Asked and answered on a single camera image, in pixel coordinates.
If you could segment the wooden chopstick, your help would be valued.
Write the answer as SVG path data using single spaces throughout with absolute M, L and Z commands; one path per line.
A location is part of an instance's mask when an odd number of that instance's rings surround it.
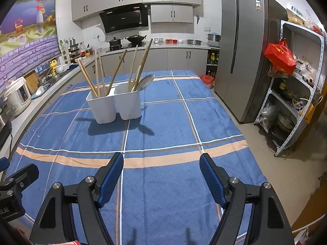
M 130 73 L 129 73 L 128 88 L 127 88 L 128 92 L 130 92 L 131 78 L 132 78 L 132 73 L 133 73 L 133 70 L 134 70 L 134 65 L 135 65 L 137 52 L 138 52 L 138 45 L 136 45 L 136 48 L 135 48 L 135 51 L 134 51 L 134 56 L 133 56 L 133 59 L 132 59 L 131 69 L 130 69 Z
M 77 60 L 77 63 L 82 71 L 83 76 L 85 77 L 87 83 L 90 86 L 91 91 L 93 92 L 93 94 L 95 95 L 96 98 L 101 97 L 100 95 L 100 89 L 99 89 L 99 82 L 96 83 L 96 86 L 93 84 L 93 82 L 91 81 L 89 74 L 87 73 L 86 68 L 83 66 L 82 62 L 80 61 L 80 59 Z
M 99 72 L 98 72 L 98 65 L 97 65 L 97 49 L 95 49 L 94 54 L 95 54 L 95 76 L 96 76 L 97 96 L 101 97 L 100 86 L 99 86 Z
M 121 59 L 119 60 L 117 66 L 116 66 L 116 69 L 115 69 L 114 74 L 113 74 L 113 76 L 112 76 L 112 78 L 111 78 L 111 81 L 110 81 L 109 87 L 108 87 L 108 89 L 107 89 L 107 91 L 106 91 L 106 96 L 108 96 L 109 93 L 110 93 L 110 90 L 111 90 L 111 88 L 112 88 L 112 86 L 113 86 L 113 83 L 114 83 L 115 77 L 116 77 L 117 74 L 118 74 L 118 71 L 119 71 L 119 69 L 120 69 L 120 66 L 121 66 L 121 64 L 122 64 L 122 62 L 123 62 L 123 60 L 124 60 L 124 57 L 125 57 L 125 55 L 127 54 L 127 52 L 128 52 L 127 49 L 125 49 L 124 52 L 122 53 Z
M 91 91 L 93 92 L 93 94 L 95 95 L 95 97 L 98 98 L 97 91 L 96 91 L 95 86 L 92 83 L 90 77 L 88 76 L 88 73 L 86 71 L 86 68 L 84 68 L 84 66 L 83 66 L 83 64 L 82 64 L 82 62 L 81 62 L 80 59 L 77 59 L 76 62 L 78 63 L 78 66 L 80 67 L 80 70 L 82 71 L 82 74 L 85 77 L 87 83 L 89 84 L 89 87 L 90 87 Z
M 144 54 L 143 54 L 143 56 L 142 56 L 142 60 L 141 60 L 141 62 L 140 62 L 140 65 L 142 65 L 142 71 L 143 71 L 143 67 L 145 66 L 145 62 L 146 62 L 147 56 L 148 56 L 148 54 L 149 54 L 149 50 L 150 50 L 150 48 L 151 48 L 151 44 L 152 44 L 152 42 L 153 42 L 153 39 L 150 40 L 150 42 L 149 42 L 149 44 L 148 44 L 147 48 L 145 49 Z
M 105 97 L 105 96 L 107 96 L 107 92 L 106 92 L 106 86 L 105 86 L 104 68 L 103 68 L 103 64 L 101 61 L 101 51 L 99 52 L 99 64 L 100 64 L 101 82 L 103 85 L 103 93 L 104 93 L 104 97 Z

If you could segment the metal spoon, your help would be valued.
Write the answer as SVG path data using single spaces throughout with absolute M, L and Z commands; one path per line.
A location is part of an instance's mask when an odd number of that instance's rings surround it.
M 141 77 L 140 77 L 140 81 L 139 81 L 136 91 L 141 91 L 141 90 L 145 89 L 152 82 L 153 78 L 154 78 L 154 75 L 147 75 L 143 79 L 141 79 Z

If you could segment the kitchen sink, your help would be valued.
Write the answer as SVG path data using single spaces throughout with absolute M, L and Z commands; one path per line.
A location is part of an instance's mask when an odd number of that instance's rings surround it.
M 47 92 L 51 92 L 53 88 L 56 90 L 49 97 L 49 102 L 54 102 L 61 94 L 63 94 L 71 85 L 72 80 L 76 77 L 78 69 L 68 69 L 63 73 L 59 73 L 55 76 L 51 76 L 49 73 L 47 76 L 42 77 L 39 80 L 39 87 L 43 87 L 44 90 L 39 90 L 32 94 L 31 99 L 35 100 Z

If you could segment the blue plaid tablecloth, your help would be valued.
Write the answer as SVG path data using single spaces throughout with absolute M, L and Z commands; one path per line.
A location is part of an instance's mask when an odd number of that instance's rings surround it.
M 19 223 L 31 228 L 55 182 L 80 182 L 124 156 L 122 181 L 101 210 L 118 244 L 208 244 L 218 206 L 199 168 L 208 153 L 228 175 L 261 185 L 265 176 L 238 127 L 191 71 L 161 71 L 140 94 L 141 117 L 100 125 L 87 83 L 69 87 L 28 128 L 8 168 L 33 163 L 39 178 L 23 191 Z

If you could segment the white utensil holder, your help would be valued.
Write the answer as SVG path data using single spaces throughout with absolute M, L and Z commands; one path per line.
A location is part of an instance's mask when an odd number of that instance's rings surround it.
M 124 121 L 141 117 L 141 101 L 138 90 L 127 92 L 128 83 L 114 86 L 105 97 L 95 97 L 90 91 L 86 97 L 91 113 L 99 125 L 116 120 L 117 114 Z

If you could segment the white metal shelf rack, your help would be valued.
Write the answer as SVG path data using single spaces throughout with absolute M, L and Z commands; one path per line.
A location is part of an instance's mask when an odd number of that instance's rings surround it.
M 287 41 L 297 65 L 291 75 L 272 77 L 254 122 L 272 141 L 274 155 L 287 156 L 308 125 L 309 110 L 322 101 L 326 40 L 308 28 L 284 20 L 280 37 Z

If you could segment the white rice cooker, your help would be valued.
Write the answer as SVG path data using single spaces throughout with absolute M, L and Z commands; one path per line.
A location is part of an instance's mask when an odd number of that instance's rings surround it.
M 26 79 L 24 77 L 16 80 L 10 79 L 2 97 L 12 116 L 17 117 L 20 115 L 31 103 L 31 95 Z

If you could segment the lower grey cabinets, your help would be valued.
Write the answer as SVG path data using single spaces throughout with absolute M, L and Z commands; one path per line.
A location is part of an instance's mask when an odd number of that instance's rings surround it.
M 117 78 L 128 79 L 131 66 L 134 65 L 133 73 L 136 73 L 142 60 L 145 47 L 137 51 L 128 48 L 117 73 Z M 104 67 L 104 76 L 110 79 L 123 56 L 124 50 L 109 51 L 103 48 L 100 51 L 101 61 Z M 201 76 L 206 72 L 207 47 L 192 47 L 190 45 L 153 45 L 148 53 L 143 73 L 166 71 L 166 70 L 191 70 Z

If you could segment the wooden cutting board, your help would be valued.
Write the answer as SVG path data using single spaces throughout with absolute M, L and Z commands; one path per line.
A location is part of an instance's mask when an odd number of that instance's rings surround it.
M 38 86 L 39 85 L 38 74 L 33 70 L 33 71 L 27 73 L 26 75 L 24 75 L 24 78 L 26 80 L 26 84 L 27 84 L 30 94 L 31 95 L 34 94 L 39 87 Z

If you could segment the yellow bottle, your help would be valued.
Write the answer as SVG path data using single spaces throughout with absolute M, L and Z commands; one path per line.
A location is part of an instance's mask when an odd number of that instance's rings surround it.
M 58 65 L 58 63 L 57 63 L 56 59 L 49 62 L 50 72 L 51 72 L 52 76 L 55 76 L 57 74 L 57 72 L 55 70 L 57 65 Z

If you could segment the red plastic bag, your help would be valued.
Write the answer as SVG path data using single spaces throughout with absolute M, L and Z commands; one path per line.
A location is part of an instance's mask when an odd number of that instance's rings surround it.
M 270 61 L 273 68 L 273 73 L 282 73 L 292 75 L 296 61 L 293 53 L 287 45 L 286 39 L 281 39 L 278 43 L 269 43 L 264 56 Z

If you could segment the steel steamer pot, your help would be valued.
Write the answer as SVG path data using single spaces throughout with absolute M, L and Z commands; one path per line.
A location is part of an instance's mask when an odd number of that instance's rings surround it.
M 220 47 L 221 36 L 217 33 L 207 34 L 207 45 L 215 48 Z

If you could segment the black cooking pot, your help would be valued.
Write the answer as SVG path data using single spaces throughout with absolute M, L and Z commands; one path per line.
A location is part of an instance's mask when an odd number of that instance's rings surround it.
M 122 39 L 113 37 L 113 39 L 109 40 L 109 51 L 116 51 L 122 49 Z

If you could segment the black wok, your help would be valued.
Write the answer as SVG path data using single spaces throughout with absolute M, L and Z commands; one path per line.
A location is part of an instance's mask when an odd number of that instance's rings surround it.
M 130 42 L 132 47 L 136 47 L 136 46 L 141 47 L 142 42 L 144 41 L 145 38 L 146 38 L 146 36 L 141 36 L 139 34 L 135 34 L 133 36 L 127 37 L 126 40 L 128 40 Z

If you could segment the grey refrigerator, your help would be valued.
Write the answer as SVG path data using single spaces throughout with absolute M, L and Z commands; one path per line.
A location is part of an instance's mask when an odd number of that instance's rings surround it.
M 222 0 L 215 93 L 239 123 L 257 118 L 268 91 L 268 44 L 280 38 L 286 9 L 276 0 Z

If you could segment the black range hood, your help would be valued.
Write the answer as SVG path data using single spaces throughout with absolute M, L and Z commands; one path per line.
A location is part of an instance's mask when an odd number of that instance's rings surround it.
M 149 26 L 148 6 L 142 3 L 106 9 L 99 15 L 106 34 Z

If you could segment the landscape wall poster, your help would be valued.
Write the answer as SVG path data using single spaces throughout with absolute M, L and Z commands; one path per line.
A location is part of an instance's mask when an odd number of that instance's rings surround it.
M 17 0 L 1 23 L 1 91 L 60 53 L 56 0 Z

